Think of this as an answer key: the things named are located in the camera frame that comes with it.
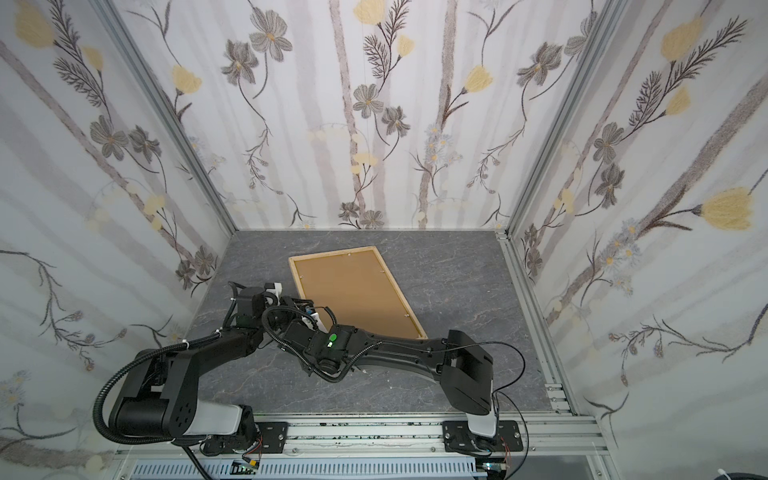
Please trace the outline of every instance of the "metal bracket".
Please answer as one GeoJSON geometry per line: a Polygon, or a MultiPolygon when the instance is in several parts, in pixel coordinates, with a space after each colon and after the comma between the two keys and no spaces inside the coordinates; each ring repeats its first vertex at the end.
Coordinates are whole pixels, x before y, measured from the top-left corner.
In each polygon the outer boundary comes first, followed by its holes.
{"type": "Polygon", "coordinates": [[[571,413],[571,404],[561,383],[545,383],[549,404],[555,413],[571,413]]]}
{"type": "Polygon", "coordinates": [[[283,453],[288,436],[288,422],[258,422],[261,453],[283,453]]]}
{"type": "Polygon", "coordinates": [[[514,420],[503,420],[498,423],[496,437],[492,440],[484,439],[480,441],[469,431],[467,422],[445,421],[442,423],[443,443],[446,452],[464,453],[477,452],[484,455],[484,452],[494,452],[504,454],[506,449],[504,444],[511,452],[522,452],[523,441],[520,436],[520,428],[514,420]]]}

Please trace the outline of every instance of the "black cable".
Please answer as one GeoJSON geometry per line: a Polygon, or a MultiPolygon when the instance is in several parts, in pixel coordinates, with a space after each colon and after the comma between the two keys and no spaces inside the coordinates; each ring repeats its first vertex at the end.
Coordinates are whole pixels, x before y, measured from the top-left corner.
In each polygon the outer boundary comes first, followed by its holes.
{"type": "Polygon", "coordinates": [[[128,363],[123,368],[119,369],[118,372],[115,373],[112,376],[112,378],[110,378],[107,381],[107,383],[104,384],[103,387],[101,387],[101,390],[99,391],[98,395],[96,395],[96,400],[94,401],[93,416],[92,416],[96,430],[101,434],[101,436],[103,436],[110,442],[121,443],[123,445],[145,445],[147,443],[170,442],[171,440],[173,440],[173,438],[171,437],[128,437],[128,436],[113,432],[112,430],[110,430],[107,424],[104,423],[104,412],[103,412],[104,401],[107,399],[107,395],[109,394],[110,390],[112,390],[112,388],[115,386],[115,384],[117,384],[121,378],[126,376],[128,372],[130,372],[133,368],[140,365],[141,363],[157,358],[158,356],[164,355],[169,352],[178,352],[180,350],[197,348],[198,346],[206,345],[209,342],[212,342],[215,339],[218,339],[219,337],[221,337],[220,333],[214,333],[212,335],[205,336],[201,339],[191,340],[189,343],[177,343],[175,345],[164,346],[161,349],[152,350],[149,353],[145,353],[144,355],[128,363]]]}
{"type": "Polygon", "coordinates": [[[197,468],[197,471],[200,473],[200,476],[205,478],[205,480],[214,480],[213,477],[208,475],[208,472],[206,472],[205,468],[203,468],[203,466],[201,465],[200,460],[197,459],[197,457],[190,450],[189,447],[181,447],[181,449],[184,450],[184,453],[186,453],[187,457],[190,458],[190,460],[192,461],[192,464],[194,465],[195,468],[197,468]]]}
{"type": "Polygon", "coordinates": [[[496,393],[497,395],[499,393],[501,393],[507,400],[509,400],[509,402],[512,404],[512,406],[515,407],[515,410],[518,411],[518,415],[520,415],[520,420],[523,421],[523,427],[525,428],[525,454],[523,455],[523,459],[520,462],[520,465],[518,465],[517,468],[512,470],[512,473],[510,473],[509,475],[504,477],[504,480],[507,480],[508,478],[511,478],[515,473],[518,472],[518,470],[525,463],[525,459],[528,458],[528,450],[531,448],[531,434],[530,434],[530,432],[528,432],[528,424],[525,423],[525,417],[523,417],[522,412],[520,411],[518,406],[515,404],[515,402],[513,402],[512,399],[510,399],[509,396],[506,393],[504,393],[504,392],[501,392],[499,390],[495,390],[494,393],[496,393]]]}
{"type": "Polygon", "coordinates": [[[333,310],[330,309],[328,306],[324,306],[323,310],[328,313],[328,316],[331,317],[331,322],[333,322],[333,325],[339,325],[339,322],[336,321],[336,315],[333,315],[333,310]]]}
{"type": "MultiPolygon", "coordinates": [[[[735,472],[735,473],[729,473],[728,476],[730,477],[730,480],[768,480],[768,477],[763,477],[762,475],[758,475],[757,473],[742,473],[742,472],[735,472]]],[[[728,480],[725,475],[721,475],[715,480],[728,480]]]]}

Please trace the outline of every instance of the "black mounting plate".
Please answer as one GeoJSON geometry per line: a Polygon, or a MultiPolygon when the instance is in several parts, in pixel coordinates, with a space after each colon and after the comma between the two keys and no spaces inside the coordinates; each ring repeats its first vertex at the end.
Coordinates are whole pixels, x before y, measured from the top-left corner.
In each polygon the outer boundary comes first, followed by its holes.
{"type": "Polygon", "coordinates": [[[288,432],[287,422],[257,422],[261,432],[262,453],[283,453],[288,432]]]}
{"type": "Polygon", "coordinates": [[[478,442],[472,443],[477,438],[477,435],[469,431],[467,422],[445,421],[442,423],[442,433],[446,452],[477,452],[479,455],[484,455],[488,450],[491,450],[491,452],[503,454],[505,452],[505,443],[510,452],[523,451],[520,428],[514,420],[500,421],[496,437],[492,440],[487,440],[481,445],[478,445],[478,442]]]}

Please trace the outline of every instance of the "small white part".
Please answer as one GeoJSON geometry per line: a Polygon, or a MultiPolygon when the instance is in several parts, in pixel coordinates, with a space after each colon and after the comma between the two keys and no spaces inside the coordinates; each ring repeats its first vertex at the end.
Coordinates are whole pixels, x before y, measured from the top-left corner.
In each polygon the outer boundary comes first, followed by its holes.
{"type": "Polygon", "coordinates": [[[496,436],[496,415],[494,412],[488,412],[487,415],[473,415],[471,413],[466,415],[470,432],[489,439],[496,436]]]}
{"type": "Polygon", "coordinates": [[[197,411],[185,435],[232,435],[240,426],[243,409],[237,405],[197,400],[197,411]]]}
{"type": "Polygon", "coordinates": [[[325,325],[323,325],[323,322],[320,321],[320,314],[318,312],[315,312],[312,314],[312,318],[317,320],[317,326],[320,328],[320,331],[323,333],[328,333],[328,329],[325,325]]]}

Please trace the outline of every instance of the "gray vent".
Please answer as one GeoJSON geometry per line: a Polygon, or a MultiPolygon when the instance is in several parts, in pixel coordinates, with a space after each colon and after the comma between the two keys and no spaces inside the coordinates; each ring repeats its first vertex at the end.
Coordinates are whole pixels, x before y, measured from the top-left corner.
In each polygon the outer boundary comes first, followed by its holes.
{"type": "MultiPolygon", "coordinates": [[[[261,462],[258,473],[237,466],[232,459],[201,459],[210,476],[235,478],[327,478],[366,480],[373,478],[476,478],[475,460],[445,458],[270,458],[261,462]]],[[[188,460],[139,460],[131,480],[187,480],[200,474],[188,460]]]]}

